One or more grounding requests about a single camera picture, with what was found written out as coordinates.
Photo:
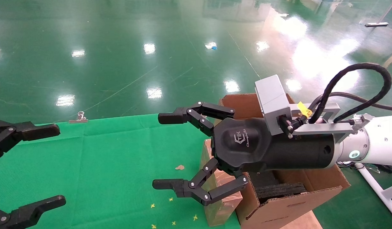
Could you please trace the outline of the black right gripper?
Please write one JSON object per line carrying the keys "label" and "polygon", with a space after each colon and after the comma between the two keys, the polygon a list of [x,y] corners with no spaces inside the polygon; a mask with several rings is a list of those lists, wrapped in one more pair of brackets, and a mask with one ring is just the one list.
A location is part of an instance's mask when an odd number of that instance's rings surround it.
{"label": "black right gripper", "polygon": [[[190,180],[155,179],[152,187],[173,190],[178,198],[193,198],[203,206],[241,191],[248,184],[242,172],[267,170],[325,169],[336,163],[335,141],[331,134],[271,135],[263,118],[233,119],[235,109],[197,102],[177,107],[172,113],[159,113],[160,124],[191,123],[206,136],[212,136],[211,158]],[[207,117],[222,120],[216,126]],[[235,176],[210,191],[202,188],[219,169]]]}

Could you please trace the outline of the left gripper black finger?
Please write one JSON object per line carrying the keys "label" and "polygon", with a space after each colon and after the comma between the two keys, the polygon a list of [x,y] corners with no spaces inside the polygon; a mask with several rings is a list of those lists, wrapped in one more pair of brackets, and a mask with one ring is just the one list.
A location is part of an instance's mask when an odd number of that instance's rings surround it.
{"label": "left gripper black finger", "polygon": [[66,204],[63,195],[21,206],[10,213],[0,210],[0,229],[26,229],[35,226],[43,213]]}
{"label": "left gripper black finger", "polygon": [[0,158],[19,142],[46,139],[60,135],[56,124],[36,126],[32,122],[8,123],[0,120]]}

